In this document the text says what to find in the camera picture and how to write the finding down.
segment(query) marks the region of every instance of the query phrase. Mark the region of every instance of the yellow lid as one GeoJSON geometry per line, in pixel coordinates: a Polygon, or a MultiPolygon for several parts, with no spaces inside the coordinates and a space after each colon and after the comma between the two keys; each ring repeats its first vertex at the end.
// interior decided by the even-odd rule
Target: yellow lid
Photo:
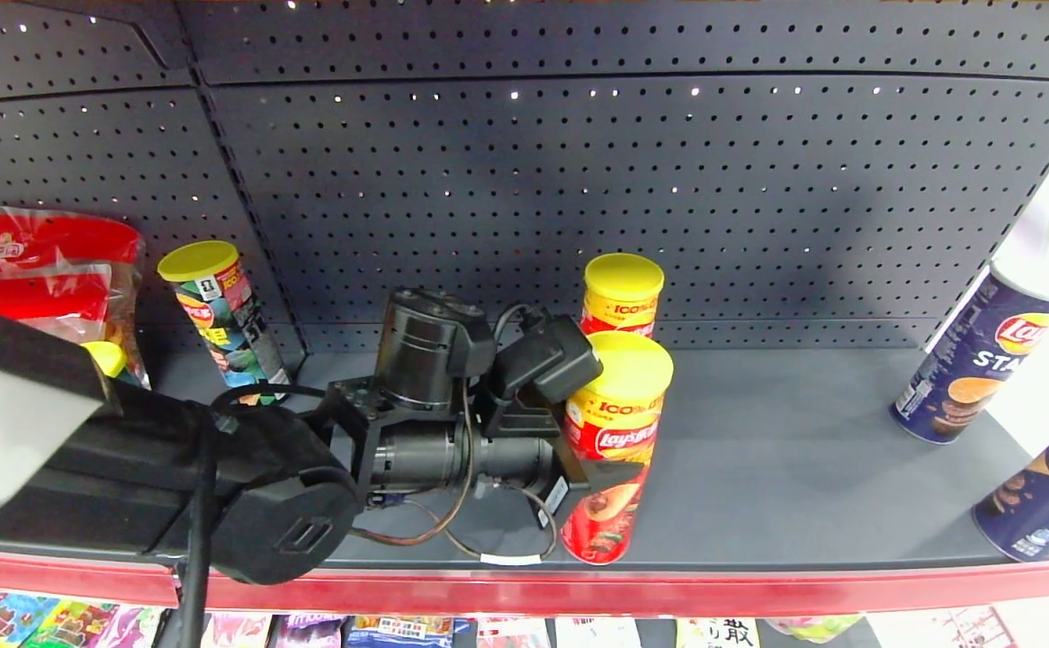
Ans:
{"type": "Polygon", "coordinates": [[[197,241],[176,247],[157,264],[157,275],[166,282],[191,282],[226,269],[237,262],[237,247],[226,241],[197,241]]]}
{"type": "Polygon", "coordinates": [[[92,360],[97,361],[101,372],[105,376],[115,379],[125,369],[125,351],[119,345],[108,343],[108,341],[97,341],[97,343],[81,343],[82,347],[88,349],[92,360]]]}
{"type": "Polygon", "coordinates": [[[650,300],[665,286],[660,265],[643,256],[600,255],[584,267],[584,283],[603,298],[620,301],[650,300]]]}
{"type": "Polygon", "coordinates": [[[600,331],[590,336],[603,372],[585,386],[602,397],[648,402],[672,382],[672,357],[663,346],[639,333],[600,331]]]}

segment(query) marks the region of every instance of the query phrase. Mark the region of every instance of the perforated metal wall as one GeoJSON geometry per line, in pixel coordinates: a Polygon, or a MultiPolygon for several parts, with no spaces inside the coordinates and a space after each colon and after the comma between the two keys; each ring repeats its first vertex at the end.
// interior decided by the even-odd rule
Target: perforated metal wall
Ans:
{"type": "Polygon", "coordinates": [[[618,250],[669,346],[909,345],[1049,166],[1049,3],[97,5],[0,3],[0,201],[150,267],[234,239],[294,348],[371,348],[399,283],[575,311],[618,250]]]}
{"type": "MultiPolygon", "coordinates": [[[[190,89],[153,89],[0,102],[0,204],[59,208],[123,218],[145,235],[137,321],[196,344],[155,263],[196,238],[226,238],[265,302],[287,323],[269,269],[199,100],[190,89]]],[[[297,336],[281,340],[298,349],[297,336]]]]}
{"type": "Polygon", "coordinates": [[[616,73],[1049,79],[1049,3],[187,3],[209,83],[616,73]]]}
{"type": "Polygon", "coordinates": [[[378,321],[401,283],[493,311],[517,299],[577,310],[584,263],[619,250],[664,265],[664,321],[935,321],[1049,164],[1046,82],[751,74],[213,94],[302,324],[378,321]]]}

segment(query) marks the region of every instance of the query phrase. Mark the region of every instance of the robotic arm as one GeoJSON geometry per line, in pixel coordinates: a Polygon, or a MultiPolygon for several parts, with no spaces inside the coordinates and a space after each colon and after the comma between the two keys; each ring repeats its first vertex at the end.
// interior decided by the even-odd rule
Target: robotic arm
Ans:
{"type": "MultiPolygon", "coordinates": [[[[528,489],[562,524],[581,497],[639,467],[578,460],[561,437],[560,402],[600,372],[577,325],[526,308],[521,330],[497,352],[479,308],[446,293],[394,290],[371,376],[323,392],[252,387],[320,395],[297,413],[229,404],[250,387],[205,406],[109,381],[84,349],[0,317],[1,407],[17,409],[14,386],[43,390],[44,410],[68,411],[52,416],[57,426],[76,424],[50,448],[44,430],[0,422],[0,467],[24,446],[40,447],[19,475],[2,467],[9,492],[0,493],[0,549],[184,556],[200,513],[191,503],[206,441],[216,460],[212,566],[243,582],[300,577],[365,509],[429,489],[464,493],[478,475],[528,489]],[[348,467],[330,450],[343,437],[348,467]]],[[[551,521],[538,512],[537,522],[551,521]]]]}

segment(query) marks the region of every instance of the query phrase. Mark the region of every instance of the snack package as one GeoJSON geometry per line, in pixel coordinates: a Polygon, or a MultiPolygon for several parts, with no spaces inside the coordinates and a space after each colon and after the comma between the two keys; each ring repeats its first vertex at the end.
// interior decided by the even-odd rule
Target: snack package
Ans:
{"type": "Polygon", "coordinates": [[[0,315],[73,344],[106,340],[109,281],[108,263],[6,272],[0,274],[0,315]]]}
{"type": "Polygon", "coordinates": [[[677,648],[748,648],[761,645],[755,620],[677,620],[677,648]]]}
{"type": "Polygon", "coordinates": [[[213,612],[200,648],[264,648],[273,614],[213,612]]]}
{"type": "Polygon", "coordinates": [[[28,639],[57,603],[47,596],[0,591],[0,648],[16,648],[28,639]]]}
{"type": "Polygon", "coordinates": [[[789,636],[810,641],[813,644],[826,644],[840,636],[842,632],[856,625],[864,614],[833,614],[830,617],[783,617],[783,619],[766,620],[773,630],[789,636]]]}
{"type": "Polygon", "coordinates": [[[129,357],[129,371],[149,389],[134,325],[144,257],[142,235],[123,222],[83,213],[0,206],[0,272],[109,264],[108,321],[113,329],[105,339],[121,340],[117,344],[129,357]]]}
{"type": "Polygon", "coordinates": [[[618,617],[558,617],[557,648],[641,648],[636,620],[618,617]]]}
{"type": "Polygon", "coordinates": [[[22,648],[82,648],[97,644],[116,606],[61,601],[22,648]]]}
{"type": "Polygon", "coordinates": [[[544,620],[489,617],[476,625],[476,648],[550,648],[544,620]]]}
{"type": "Polygon", "coordinates": [[[340,614],[287,614],[277,624],[276,648],[340,648],[340,614]]]}
{"type": "Polygon", "coordinates": [[[344,648],[452,648],[451,617],[355,617],[344,648]]]}
{"type": "Polygon", "coordinates": [[[159,607],[120,606],[89,648],[151,648],[159,626],[159,607]]]}

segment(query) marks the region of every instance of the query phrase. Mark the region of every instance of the lay's logo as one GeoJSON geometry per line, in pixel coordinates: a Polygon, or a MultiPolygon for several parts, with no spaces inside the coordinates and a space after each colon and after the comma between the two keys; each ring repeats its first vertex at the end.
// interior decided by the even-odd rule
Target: lay's logo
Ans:
{"type": "Polygon", "coordinates": [[[193,321],[193,324],[196,324],[196,327],[212,327],[212,308],[209,308],[209,304],[192,299],[190,296],[180,295],[180,293],[176,293],[176,301],[179,301],[180,306],[185,312],[188,312],[188,317],[193,321]]]}
{"type": "Polygon", "coordinates": [[[1049,327],[1049,312],[1025,312],[1002,321],[997,328],[997,344],[1011,355],[1027,355],[1040,343],[1049,327]]]}

